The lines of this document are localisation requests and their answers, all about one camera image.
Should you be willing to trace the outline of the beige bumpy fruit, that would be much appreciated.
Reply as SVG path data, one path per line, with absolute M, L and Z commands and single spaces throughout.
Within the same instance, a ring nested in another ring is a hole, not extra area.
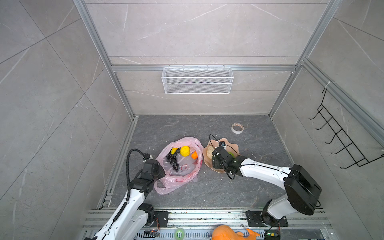
M 212 160 L 213 158 L 213 151 L 215 150 L 215 148 L 213 146 L 208 146 L 207 148 L 207 158 L 209 160 Z

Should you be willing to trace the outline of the pink plastic bag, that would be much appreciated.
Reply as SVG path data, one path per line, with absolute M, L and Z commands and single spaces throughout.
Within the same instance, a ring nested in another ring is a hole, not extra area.
M 167 154 L 171 152 L 172 148 L 181 148 L 183 146 L 190 147 L 190 155 L 187 157 L 181 156 L 178 154 L 177 160 L 180 164 L 180 169 L 178 172 L 173 170 L 171 164 L 167 163 Z M 197 151 L 198 159 L 194 160 L 191 158 L 191 154 Z M 155 185 L 155 191 L 160 195 L 168 194 L 181 186 L 197 180 L 197 175 L 203 164 L 203 146 L 201 142 L 193 137 L 184 137 L 175 142 L 168 144 L 158 155 L 156 160 L 162 165 L 166 176 L 158 180 Z

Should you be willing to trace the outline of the beige flower-shaped plate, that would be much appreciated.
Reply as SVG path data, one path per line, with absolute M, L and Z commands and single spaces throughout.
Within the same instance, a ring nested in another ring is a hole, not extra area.
M 219 142 L 225 142 L 226 144 L 226 150 L 227 152 L 231 152 L 235 155 L 235 157 L 237 157 L 239 155 L 239 146 L 237 144 L 231 144 L 226 138 L 221 138 L 219 139 L 219 141 L 216 141 L 216 140 L 209 140 L 208 141 L 208 144 L 205 148 L 203 148 L 203 157 L 204 157 L 204 163 L 205 165 L 210 168 L 211 170 L 219 173 L 219 174 L 224 174 L 225 171 L 223 169 L 214 169 L 213 168 L 213 161 L 212 160 L 209 160 L 207 158 L 207 148 L 208 146 L 213 146 L 214 148 L 218 147 L 219 146 Z

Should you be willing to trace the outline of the yellow green banana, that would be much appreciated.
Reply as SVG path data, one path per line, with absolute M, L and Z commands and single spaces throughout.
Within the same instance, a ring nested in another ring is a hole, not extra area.
M 171 154 L 172 154 L 172 155 L 177 155 L 177 154 L 178 154 L 178 151 L 179 151 L 179 148 L 172 148 L 172 149 L 171 149 Z

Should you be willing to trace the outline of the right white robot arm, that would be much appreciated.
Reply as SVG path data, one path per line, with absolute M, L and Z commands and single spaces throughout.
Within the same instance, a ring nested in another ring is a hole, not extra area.
M 213 168 L 223 170 L 232 180 L 235 176 L 254 178 L 285 190 L 283 196 L 269 200 L 261 211 L 260 221 L 266 226 L 276 226 L 293 213 L 312 216 L 321 207 L 322 188 L 300 165 L 277 167 L 244 156 L 233 157 L 223 146 L 208 153 L 212 155 Z

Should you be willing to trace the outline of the orange tangerine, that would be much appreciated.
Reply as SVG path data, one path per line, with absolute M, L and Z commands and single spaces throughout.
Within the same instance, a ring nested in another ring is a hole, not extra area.
M 194 159 L 194 160 L 197 160 L 197 159 L 198 159 L 198 153 L 197 153 L 197 151 L 194 151 L 194 152 L 191 154 L 191 158 Z

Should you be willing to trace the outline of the yellow lemon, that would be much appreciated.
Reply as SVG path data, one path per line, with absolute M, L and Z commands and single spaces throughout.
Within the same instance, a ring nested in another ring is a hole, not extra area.
M 190 155 L 190 147 L 189 146 L 183 146 L 180 148 L 180 154 L 183 157 L 187 157 Z

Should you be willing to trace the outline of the dark purple grape bunch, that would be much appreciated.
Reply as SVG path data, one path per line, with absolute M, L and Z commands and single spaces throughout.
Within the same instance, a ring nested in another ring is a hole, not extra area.
M 175 152 L 175 153 L 173 153 L 173 154 L 172 154 L 171 152 L 169 152 L 169 153 L 167 154 L 167 163 L 169 163 L 169 164 L 172 165 L 173 170 L 174 170 L 175 172 L 178 172 L 179 169 L 180 169 L 180 164 L 178 163 L 177 156 L 178 156 L 178 153 L 177 153 L 177 152 Z

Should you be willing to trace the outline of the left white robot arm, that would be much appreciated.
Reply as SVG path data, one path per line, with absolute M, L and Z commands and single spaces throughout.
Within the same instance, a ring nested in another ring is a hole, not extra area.
M 145 204 L 148 194 L 165 172 L 157 160 L 146 160 L 144 167 L 130 182 L 125 197 L 107 223 L 94 235 L 93 240 L 132 240 L 139 230 L 154 221 L 152 205 Z

